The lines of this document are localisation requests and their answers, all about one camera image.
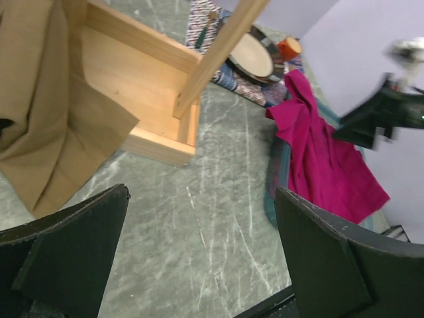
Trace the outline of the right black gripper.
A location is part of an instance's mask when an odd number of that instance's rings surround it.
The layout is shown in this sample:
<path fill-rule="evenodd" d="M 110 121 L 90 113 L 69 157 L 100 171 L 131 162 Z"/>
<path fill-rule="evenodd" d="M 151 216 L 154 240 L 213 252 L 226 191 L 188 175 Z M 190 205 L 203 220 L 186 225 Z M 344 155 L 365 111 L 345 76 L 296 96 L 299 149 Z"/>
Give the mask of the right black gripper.
<path fill-rule="evenodd" d="M 339 119 L 335 140 L 372 149 L 380 134 L 392 139 L 396 128 L 423 129 L 423 90 L 399 90 L 399 81 L 386 74 L 372 97 Z"/>

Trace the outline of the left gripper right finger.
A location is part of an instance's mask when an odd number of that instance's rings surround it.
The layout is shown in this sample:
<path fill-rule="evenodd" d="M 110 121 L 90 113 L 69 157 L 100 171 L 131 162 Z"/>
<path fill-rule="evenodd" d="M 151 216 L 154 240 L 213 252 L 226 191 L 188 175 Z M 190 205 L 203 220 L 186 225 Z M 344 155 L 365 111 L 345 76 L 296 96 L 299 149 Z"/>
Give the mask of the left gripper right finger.
<path fill-rule="evenodd" d="M 301 317 L 423 316 L 423 245 L 369 231 L 285 187 L 275 209 Z"/>

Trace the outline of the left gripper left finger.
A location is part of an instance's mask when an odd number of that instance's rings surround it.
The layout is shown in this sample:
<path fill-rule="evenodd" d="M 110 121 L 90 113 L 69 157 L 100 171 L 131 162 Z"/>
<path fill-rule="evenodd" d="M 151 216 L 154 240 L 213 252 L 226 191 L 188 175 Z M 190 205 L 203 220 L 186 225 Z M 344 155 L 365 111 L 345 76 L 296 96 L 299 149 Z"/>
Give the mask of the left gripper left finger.
<path fill-rule="evenodd" d="M 41 219 L 1 231 L 1 316 L 34 301 L 66 317 L 96 317 L 130 193 L 116 184 Z"/>

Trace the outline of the tan skirt with white lining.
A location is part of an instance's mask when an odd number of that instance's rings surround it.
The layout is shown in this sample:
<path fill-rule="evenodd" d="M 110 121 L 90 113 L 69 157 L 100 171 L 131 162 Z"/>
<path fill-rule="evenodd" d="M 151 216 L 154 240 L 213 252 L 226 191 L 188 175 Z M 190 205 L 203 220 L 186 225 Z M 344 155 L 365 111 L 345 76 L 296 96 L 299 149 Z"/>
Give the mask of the tan skirt with white lining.
<path fill-rule="evenodd" d="M 1 2 L 1 172 L 36 218 L 55 213 L 137 118 L 85 78 L 85 1 Z"/>

